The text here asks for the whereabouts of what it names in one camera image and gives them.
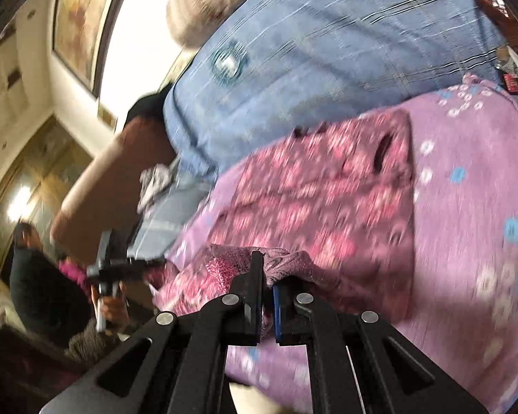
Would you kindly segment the person's left hand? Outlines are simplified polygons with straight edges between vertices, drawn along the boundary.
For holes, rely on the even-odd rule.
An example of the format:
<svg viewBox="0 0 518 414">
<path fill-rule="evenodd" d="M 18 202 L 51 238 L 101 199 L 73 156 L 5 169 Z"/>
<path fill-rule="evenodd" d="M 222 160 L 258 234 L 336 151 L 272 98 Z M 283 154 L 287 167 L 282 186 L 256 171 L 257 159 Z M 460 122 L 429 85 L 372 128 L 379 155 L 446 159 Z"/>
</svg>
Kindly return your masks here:
<svg viewBox="0 0 518 414">
<path fill-rule="evenodd" d="M 92 303 L 96 319 L 104 319 L 108 328 L 105 333 L 113 335 L 125 330 L 129 314 L 125 300 L 125 284 L 118 285 L 116 296 L 101 297 L 96 286 L 92 286 Z"/>
</svg>

